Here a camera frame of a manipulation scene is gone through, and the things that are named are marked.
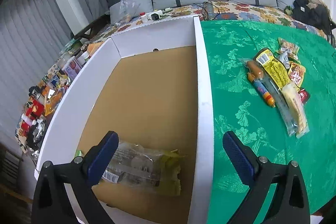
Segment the clutter of toys and bottles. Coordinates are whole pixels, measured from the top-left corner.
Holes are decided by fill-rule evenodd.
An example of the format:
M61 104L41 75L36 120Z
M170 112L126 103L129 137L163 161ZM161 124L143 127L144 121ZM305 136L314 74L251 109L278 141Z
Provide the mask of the clutter of toys and bottles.
M39 158L43 140L53 114L66 91L93 54L105 42L100 39L82 43L72 39L40 83L29 88L29 98L15 129L15 139L24 154L34 162Z

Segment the small white red-capped bottle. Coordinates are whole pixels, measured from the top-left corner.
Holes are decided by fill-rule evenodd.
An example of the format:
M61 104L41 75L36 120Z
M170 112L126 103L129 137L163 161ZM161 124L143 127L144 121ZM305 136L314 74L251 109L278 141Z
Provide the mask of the small white red-capped bottle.
M145 12L140 13L139 16L141 18L142 23L148 22L148 18Z

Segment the white power strip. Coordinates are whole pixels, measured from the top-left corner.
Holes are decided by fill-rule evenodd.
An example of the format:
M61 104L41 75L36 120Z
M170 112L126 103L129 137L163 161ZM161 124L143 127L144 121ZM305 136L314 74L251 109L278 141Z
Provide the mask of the white power strip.
M173 11L172 8L166 8L164 10L155 10L153 12L147 13L146 17L147 17L148 20L153 20L153 21L161 20L161 19L167 17L168 14L172 11Z

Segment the floral patterned bedsheet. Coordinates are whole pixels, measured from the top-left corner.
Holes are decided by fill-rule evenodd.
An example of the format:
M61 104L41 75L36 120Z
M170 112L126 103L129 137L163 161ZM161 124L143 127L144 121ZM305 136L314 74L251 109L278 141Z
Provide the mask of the floral patterned bedsheet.
M173 11L163 19L198 15L200 20L244 20L265 22L305 30L320 37L327 38L327 35L322 30L293 19L290 12L285 12L273 7L238 4L224 0L209 0L201 5L193 4L172 9ZM93 22L92 27L96 28L98 33L92 38L89 38L87 42L94 42L100 39L106 41L107 38L116 32L122 32L143 24L140 16L133 18L129 23L122 24L119 27L109 24L108 20L109 15L105 14L96 22Z

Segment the grey triangular snack packet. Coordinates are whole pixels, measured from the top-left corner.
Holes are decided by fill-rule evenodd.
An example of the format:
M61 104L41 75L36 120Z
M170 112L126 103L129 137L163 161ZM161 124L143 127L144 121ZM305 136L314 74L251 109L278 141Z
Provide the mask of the grey triangular snack packet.
M280 53L280 54L276 57L276 59L277 59L278 61L280 61L280 62L284 65L284 67L285 67L286 70L289 70L289 68L290 68L290 63L289 63L289 59L288 59L288 52Z

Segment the far left grey pillow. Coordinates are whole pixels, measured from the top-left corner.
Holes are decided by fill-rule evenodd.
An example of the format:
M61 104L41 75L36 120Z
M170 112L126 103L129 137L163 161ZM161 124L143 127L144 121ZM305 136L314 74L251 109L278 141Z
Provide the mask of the far left grey pillow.
M141 13L153 12L152 0L108 0L110 22L121 22L126 16L138 17Z

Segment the black jacket pile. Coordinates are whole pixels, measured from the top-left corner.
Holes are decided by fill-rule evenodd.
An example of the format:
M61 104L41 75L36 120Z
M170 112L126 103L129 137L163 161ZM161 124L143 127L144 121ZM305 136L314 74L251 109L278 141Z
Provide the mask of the black jacket pile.
M335 23L330 17L329 9L312 0L295 0L293 2L293 19L314 26L326 35L332 35Z

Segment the clear bag of brown balls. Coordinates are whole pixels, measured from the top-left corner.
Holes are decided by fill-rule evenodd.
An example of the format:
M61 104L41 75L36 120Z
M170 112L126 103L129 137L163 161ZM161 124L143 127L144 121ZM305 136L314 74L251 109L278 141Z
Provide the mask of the clear bag of brown balls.
M120 141L102 179L160 195L179 196L183 158L177 149L150 149Z

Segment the orange sausage stick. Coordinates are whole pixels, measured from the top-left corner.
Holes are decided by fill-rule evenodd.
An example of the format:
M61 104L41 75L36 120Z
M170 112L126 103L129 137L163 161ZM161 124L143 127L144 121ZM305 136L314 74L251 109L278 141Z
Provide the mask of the orange sausage stick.
M250 83L254 86L258 94L260 94L260 96L263 98L265 103L270 107L275 107L275 100L270 94L270 92L268 92L266 87L263 85L263 83L250 72L247 73L247 78L250 81Z

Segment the pale yellow cracker stick pack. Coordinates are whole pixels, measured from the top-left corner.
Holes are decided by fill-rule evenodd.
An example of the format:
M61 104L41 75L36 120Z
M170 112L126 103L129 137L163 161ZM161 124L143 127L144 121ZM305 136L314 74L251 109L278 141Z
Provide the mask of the pale yellow cracker stick pack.
M297 125L295 136L299 139L309 132L309 125L303 103L297 91L297 86L294 82L290 82L281 89L281 92L288 105L291 116Z

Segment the green floral bedspread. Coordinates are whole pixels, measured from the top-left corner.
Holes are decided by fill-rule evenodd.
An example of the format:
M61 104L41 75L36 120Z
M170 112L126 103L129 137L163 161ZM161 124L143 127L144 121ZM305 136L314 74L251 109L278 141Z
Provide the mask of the green floral bedspread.
M335 50L322 37L276 24L221 20L202 22L209 63L214 110L214 176L208 223L226 223L248 187L240 181L222 146L226 131L271 162L298 162L312 213L335 196ZM303 88L310 97L304 106L309 132L289 136L276 108L269 107L247 79L242 59L268 48L278 39L299 46L305 67Z

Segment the white cardboard box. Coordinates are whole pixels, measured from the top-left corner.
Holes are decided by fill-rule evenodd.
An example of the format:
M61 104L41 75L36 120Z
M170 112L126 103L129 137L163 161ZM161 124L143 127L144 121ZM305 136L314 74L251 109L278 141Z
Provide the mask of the white cardboard box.
M201 21L182 16L107 39L57 108L34 175L70 162L113 130L121 140L184 155L180 196L102 181L94 192L115 223L206 223L214 167L210 73Z

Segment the yellow bag of round snacks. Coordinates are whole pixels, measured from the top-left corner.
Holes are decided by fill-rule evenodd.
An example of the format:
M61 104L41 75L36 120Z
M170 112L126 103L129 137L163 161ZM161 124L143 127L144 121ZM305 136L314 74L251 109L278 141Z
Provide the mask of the yellow bag of round snacks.
M297 44L288 42L283 38L278 38L278 44L279 44L279 49L277 50L278 54L286 52L289 58L298 61L299 46Z

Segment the yellow red chicken snack pouch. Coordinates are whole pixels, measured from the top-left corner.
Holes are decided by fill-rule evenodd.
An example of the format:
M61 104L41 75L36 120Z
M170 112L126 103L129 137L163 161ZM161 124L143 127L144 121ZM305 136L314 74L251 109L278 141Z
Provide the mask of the yellow red chicken snack pouch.
M298 88L301 87L305 73L306 73L306 68L298 63L295 63L293 61L289 62L289 70L288 70L288 76L292 82L294 82Z

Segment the yellow red long snack packet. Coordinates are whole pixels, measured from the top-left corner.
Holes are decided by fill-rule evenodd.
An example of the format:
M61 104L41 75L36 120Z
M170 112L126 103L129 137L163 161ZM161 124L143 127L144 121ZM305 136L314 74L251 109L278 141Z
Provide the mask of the yellow red long snack packet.
M284 65L276 59L269 48L263 48L260 50L253 59L262 66L264 71L266 71L266 73L271 77L279 90L281 90L286 84L292 82L288 76L288 70L286 70ZM297 87L297 91L301 98L301 102L306 104L310 98L309 92L303 87Z

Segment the grey curtain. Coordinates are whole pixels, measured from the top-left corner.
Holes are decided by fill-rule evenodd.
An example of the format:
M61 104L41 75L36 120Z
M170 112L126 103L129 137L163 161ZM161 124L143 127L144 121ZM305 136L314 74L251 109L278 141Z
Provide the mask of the grey curtain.
M1 143L16 149L14 131L28 89L61 50L108 10L106 0L1 0Z

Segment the clear plastic bag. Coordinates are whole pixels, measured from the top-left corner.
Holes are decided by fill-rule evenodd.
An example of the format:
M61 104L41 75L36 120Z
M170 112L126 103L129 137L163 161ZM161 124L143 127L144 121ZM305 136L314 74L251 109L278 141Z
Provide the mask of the clear plastic bag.
M117 27L129 23L138 14L140 3L132 0L121 0L119 8L119 20L115 23Z

